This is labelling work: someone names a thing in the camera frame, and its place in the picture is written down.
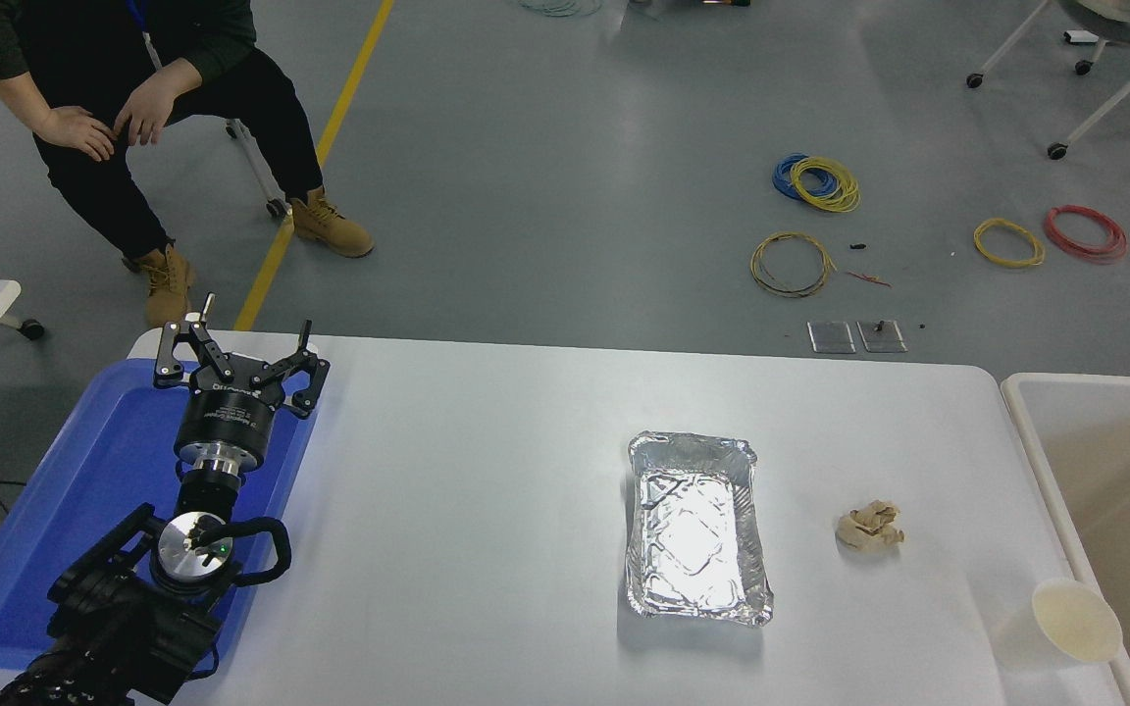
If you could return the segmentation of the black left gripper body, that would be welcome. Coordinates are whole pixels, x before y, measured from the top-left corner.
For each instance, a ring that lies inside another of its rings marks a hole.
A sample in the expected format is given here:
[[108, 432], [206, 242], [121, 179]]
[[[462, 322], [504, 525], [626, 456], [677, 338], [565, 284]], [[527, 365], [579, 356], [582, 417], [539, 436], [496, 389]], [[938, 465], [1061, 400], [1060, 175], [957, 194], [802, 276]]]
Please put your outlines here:
[[177, 456], [195, 460], [202, 446], [236, 447], [241, 460], [264, 460], [282, 384], [251, 387], [250, 378], [219, 381], [211, 371], [191, 375], [191, 396], [177, 432]]

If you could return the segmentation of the person's right hand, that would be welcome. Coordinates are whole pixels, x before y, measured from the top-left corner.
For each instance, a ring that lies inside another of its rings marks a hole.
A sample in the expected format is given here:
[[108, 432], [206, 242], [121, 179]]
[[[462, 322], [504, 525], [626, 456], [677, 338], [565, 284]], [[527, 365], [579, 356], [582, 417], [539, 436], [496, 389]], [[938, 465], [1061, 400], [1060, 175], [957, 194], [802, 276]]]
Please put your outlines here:
[[32, 133], [50, 146], [76, 149], [94, 162], [111, 162], [116, 156], [112, 130], [81, 107], [49, 108]]

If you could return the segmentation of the person's left hand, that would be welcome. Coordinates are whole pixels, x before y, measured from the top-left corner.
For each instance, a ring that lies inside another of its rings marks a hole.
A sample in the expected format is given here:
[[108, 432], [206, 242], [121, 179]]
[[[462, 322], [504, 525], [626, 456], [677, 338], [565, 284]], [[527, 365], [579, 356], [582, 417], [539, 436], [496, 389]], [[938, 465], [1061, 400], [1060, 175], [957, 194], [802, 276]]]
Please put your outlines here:
[[132, 90], [113, 124], [113, 133], [133, 146], [160, 142], [177, 101], [202, 84], [202, 77], [185, 59], [157, 69]]

